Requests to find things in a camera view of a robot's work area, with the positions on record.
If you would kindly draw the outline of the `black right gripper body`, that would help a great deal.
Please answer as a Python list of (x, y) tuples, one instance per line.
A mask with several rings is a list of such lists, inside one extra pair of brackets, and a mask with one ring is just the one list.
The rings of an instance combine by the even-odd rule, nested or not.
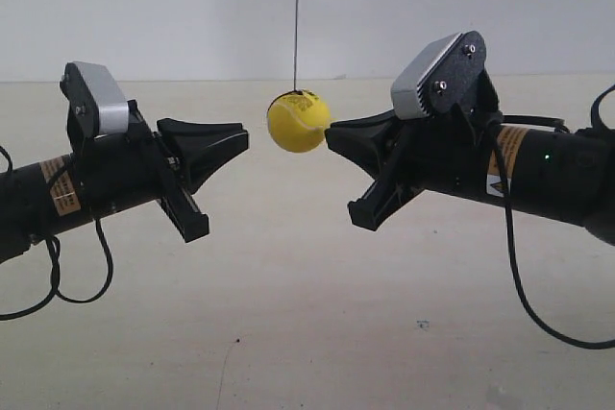
[(504, 197), (502, 149), (495, 141), (503, 116), (486, 70), (449, 112), (402, 121), (391, 162), (402, 164), (423, 191), (472, 199)]

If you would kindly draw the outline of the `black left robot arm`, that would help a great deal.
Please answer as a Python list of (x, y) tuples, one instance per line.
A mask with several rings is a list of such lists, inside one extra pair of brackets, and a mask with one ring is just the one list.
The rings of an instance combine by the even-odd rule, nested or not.
[(209, 234), (193, 196), (249, 148), (240, 123), (198, 124), (163, 118), (151, 130), (129, 101), (125, 133), (87, 140), (69, 119), (72, 152), (1, 177), (1, 258), (45, 238), (156, 201), (186, 243)]

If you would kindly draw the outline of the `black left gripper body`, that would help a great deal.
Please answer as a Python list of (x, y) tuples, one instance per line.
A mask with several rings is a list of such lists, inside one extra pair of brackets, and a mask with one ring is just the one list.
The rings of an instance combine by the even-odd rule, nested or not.
[(81, 204), (94, 219), (151, 201), (160, 201), (164, 212), (173, 216), (185, 201), (169, 163), (173, 156), (148, 126), (137, 101), (130, 100), (128, 109), (126, 132), (96, 138), (86, 137), (82, 113), (68, 111), (66, 128), (74, 153), (71, 175)]

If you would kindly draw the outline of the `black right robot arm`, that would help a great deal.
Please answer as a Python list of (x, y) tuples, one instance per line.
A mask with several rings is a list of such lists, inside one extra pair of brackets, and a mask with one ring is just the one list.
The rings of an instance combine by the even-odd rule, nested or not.
[(614, 242), (614, 135), (593, 110), (592, 125), (570, 133), (562, 120), (528, 127), (499, 110), (480, 76), (445, 114), (403, 120), (394, 110), (326, 129), (328, 148), (373, 183), (349, 202), (351, 222), (377, 230), (424, 191), (510, 208), (581, 227)]

